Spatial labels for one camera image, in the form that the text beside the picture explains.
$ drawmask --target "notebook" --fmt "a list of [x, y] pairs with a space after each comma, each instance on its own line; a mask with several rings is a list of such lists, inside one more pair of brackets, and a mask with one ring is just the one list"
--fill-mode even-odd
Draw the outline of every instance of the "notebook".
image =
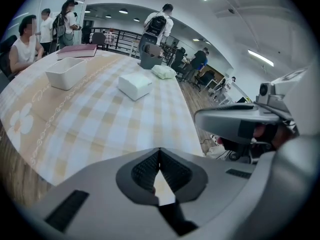
[[66, 46], [57, 52], [58, 60], [64, 58], [93, 57], [97, 51], [96, 44]]

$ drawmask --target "flower pattern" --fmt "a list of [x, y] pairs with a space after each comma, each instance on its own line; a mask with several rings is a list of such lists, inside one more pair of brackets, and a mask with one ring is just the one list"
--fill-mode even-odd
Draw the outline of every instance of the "flower pattern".
[[28, 115], [32, 107], [31, 103], [27, 103], [22, 108], [21, 112], [16, 111], [13, 113], [10, 119], [10, 129], [7, 131], [7, 136], [9, 137], [14, 148], [19, 152], [21, 145], [21, 134], [27, 134], [30, 132], [32, 125], [34, 123], [34, 118], [32, 115]]

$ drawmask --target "white tank top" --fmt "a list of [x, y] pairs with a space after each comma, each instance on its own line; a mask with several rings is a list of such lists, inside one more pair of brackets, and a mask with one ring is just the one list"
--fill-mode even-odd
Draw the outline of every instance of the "white tank top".
[[36, 56], [36, 35], [30, 36], [29, 45], [25, 45], [20, 37], [13, 43], [18, 50], [18, 62], [27, 63], [34, 62]]

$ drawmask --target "short hair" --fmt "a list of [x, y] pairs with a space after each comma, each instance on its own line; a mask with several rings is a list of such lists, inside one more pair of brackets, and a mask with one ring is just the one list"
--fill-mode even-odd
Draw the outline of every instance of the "short hair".
[[20, 37], [24, 34], [24, 30], [27, 27], [28, 24], [32, 24], [32, 20], [36, 19], [37, 16], [36, 15], [28, 15], [26, 17], [24, 17], [19, 25], [19, 33], [20, 33]]
[[171, 3], [166, 3], [163, 7], [162, 10], [163, 11], [171, 11], [174, 9], [174, 6]]
[[43, 14], [48, 14], [48, 16], [50, 15], [50, 13], [51, 13], [51, 10], [49, 8], [43, 9], [42, 12], [41, 12], [42, 15]]

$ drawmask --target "white box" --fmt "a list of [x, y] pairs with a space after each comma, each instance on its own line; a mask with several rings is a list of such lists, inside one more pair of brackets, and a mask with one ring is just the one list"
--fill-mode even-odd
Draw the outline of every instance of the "white box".
[[45, 73], [52, 87], [70, 90], [81, 78], [87, 74], [87, 61], [83, 58], [64, 58]]
[[152, 90], [152, 81], [141, 73], [119, 76], [118, 88], [136, 101]]

